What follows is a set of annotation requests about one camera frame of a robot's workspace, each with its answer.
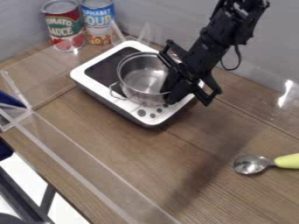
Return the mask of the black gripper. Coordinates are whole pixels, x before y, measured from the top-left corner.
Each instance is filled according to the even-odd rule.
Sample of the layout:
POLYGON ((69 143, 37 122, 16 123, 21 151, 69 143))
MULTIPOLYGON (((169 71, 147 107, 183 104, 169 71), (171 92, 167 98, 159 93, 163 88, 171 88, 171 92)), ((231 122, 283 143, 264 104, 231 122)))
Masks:
POLYGON ((211 70, 220 60, 217 52, 204 45, 199 38, 185 51, 171 39, 165 41, 165 47, 159 52, 157 58, 168 68, 168 74, 160 89, 161 93, 169 93, 167 103, 173 105, 188 94, 195 95, 204 106, 208 106, 221 94, 217 82, 213 80, 211 70))

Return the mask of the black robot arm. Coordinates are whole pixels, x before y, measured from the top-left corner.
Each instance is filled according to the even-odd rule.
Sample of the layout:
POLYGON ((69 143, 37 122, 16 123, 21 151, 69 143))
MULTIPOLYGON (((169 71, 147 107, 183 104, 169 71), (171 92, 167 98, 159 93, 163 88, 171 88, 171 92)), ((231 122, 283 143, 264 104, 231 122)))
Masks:
MULTIPOLYGON (((168 68, 161 93, 165 103, 172 105, 188 94, 195 95, 204 106, 221 94, 221 88, 212 77, 213 67, 233 46, 237 62, 241 62, 239 45, 253 37, 253 30, 263 13, 269 7, 268 0, 219 0, 209 22, 200 29, 200 36, 185 51, 171 39, 159 52, 159 60, 168 68)), ((239 63, 225 70, 239 68, 239 63)))

